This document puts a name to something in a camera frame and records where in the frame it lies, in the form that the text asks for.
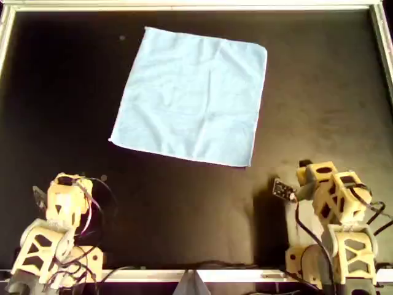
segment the microfiber cloth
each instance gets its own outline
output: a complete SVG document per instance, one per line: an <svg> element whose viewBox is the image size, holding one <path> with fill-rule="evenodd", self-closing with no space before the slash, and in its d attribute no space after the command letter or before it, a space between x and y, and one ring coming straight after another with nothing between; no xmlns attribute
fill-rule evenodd
<svg viewBox="0 0 393 295"><path fill-rule="evenodd" d="M257 44L145 28L109 141L250 166L266 62Z"/></svg>

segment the light blue cloth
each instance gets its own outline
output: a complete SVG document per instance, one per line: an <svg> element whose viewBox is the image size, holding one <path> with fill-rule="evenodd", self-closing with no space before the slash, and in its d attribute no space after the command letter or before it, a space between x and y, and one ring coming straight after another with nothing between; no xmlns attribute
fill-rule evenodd
<svg viewBox="0 0 393 295"><path fill-rule="evenodd" d="M257 44L146 28L109 141L250 166L266 62Z"/></svg>

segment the white strip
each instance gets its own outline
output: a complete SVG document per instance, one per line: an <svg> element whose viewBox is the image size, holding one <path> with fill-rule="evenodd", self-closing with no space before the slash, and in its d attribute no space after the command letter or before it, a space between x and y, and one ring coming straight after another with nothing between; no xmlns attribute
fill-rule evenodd
<svg viewBox="0 0 393 295"><path fill-rule="evenodd" d="M0 75L4 65L4 60L6 59L14 18L15 9L12 6L4 5L1 12L0 22Z"/></svg>
<svg viewBox="0 0 393 295"><path fill-rule="evenodd" d="M342 6L14 6L17 11L283 11L283 10L365 10L368 5Z"/></svg>
<svg viewBox="0 0 393 295"><path fill-rule="evenodd" d="M380 269L376 273L378 283L393 283L393 269Z"/></svg>
<svg viewBox="0 0 393 295"><path fill-rule="evenodd" d="M391 94L393 105L393 45L389 32L385 11L382 3L374 5L371 9L374 30L378 41L379 51L381 52L382 62L387 79L387 85Z"/></svg>
<svg viewBox="0 0 393 295"><path fill-rule="evenodd" d="M4 4L45 6L318 6L373 5L380 0L2 0Z"/></svg>
<svg viewBox="0 0 393 295"><path fill-rule="evenodd" d="M111 270L103 270L103 277ZM112 283L134 282L179 282L185 270L119 270L106 281ZM279 270L262 269L215 269L197 270L201 279L206 283L253 283L253 282L284 282L288 281Z"/></svg>

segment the metal frame edge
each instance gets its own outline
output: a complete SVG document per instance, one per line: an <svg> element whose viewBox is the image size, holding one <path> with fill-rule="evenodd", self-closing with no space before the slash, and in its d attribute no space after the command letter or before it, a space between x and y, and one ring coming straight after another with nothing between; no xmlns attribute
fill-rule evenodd
<svg viewBox="0 0 393 295"><path fill-rule="evenodd" d="M383 3L371 6L370 12L393 109L393 45Z"/></svg>

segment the black table surface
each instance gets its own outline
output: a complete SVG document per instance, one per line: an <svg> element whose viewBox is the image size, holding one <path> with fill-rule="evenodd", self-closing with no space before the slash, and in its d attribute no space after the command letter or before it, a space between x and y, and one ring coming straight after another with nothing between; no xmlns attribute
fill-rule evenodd
<svg viewBox="0 0 393 295"><path fill-rule="evenodd" d="M255 42L268 69L250 168L195 163L108 142L145 26ZM356 12L18 13L0 87L0 267L38 216L32 186L59 172L107 175L106 267L208 259L284 263L284 204L300 159L353 169L393 205L393 124L370 19ZM380 257L393 258L383 247Z"/></svg>

